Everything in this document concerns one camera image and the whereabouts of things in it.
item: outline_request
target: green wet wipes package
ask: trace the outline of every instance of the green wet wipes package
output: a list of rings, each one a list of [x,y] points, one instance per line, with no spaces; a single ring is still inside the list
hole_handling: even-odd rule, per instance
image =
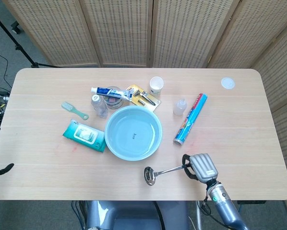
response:
[[[103,152],[106,146],[104,132],[71,120],[63,136],[94,150]]]

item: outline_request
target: paper cup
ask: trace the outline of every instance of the paper cup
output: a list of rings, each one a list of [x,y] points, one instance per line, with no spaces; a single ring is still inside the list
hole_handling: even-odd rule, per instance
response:
[[[162,88],[164,87],[164,81],[161,77],[153,77],[150,80],[150,92],[151,94],[161,93]]]

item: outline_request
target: clear plastic bottle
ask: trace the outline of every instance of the clear plastic bottle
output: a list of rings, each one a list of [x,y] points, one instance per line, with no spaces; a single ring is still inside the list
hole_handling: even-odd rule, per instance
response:
[[[108,116],[108,109],[103,97],[99,95],[93,95],[91,98],[91,104],[97,112],[97,115],[101,118],[106,118]]]
[[[186,101],[185,99],[179,100],[177,103],[174,104],[173,113],[177,116],[182,116],[185,109],[186,109]]]

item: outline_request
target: floor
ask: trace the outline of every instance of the floor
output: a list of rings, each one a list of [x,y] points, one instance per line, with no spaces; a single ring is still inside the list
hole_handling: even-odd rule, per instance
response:
[[[0,0],[0,20],[10,29],[15,21]],[[12,34],[35,62],[47,64],[40,51],[22,31]],[[30,63],[0,28],[0,54],[9,61],[6,80],[13,84],[16,73]],[[3,80],[6,61],[0,58],[0,87],[9,89]],[[212,213],[219,218],[211,205]],[[189,202],[190,216],[195,222],[195,203]],[[287,209],[283,201],[267,201],[264,205],[243,205],[241,216],[252,230],[287,230]],[[203,230],[225,229],[209,217],[202,217]],[[0,201],[0,230],[79,230],[80,225],[70,201]]]

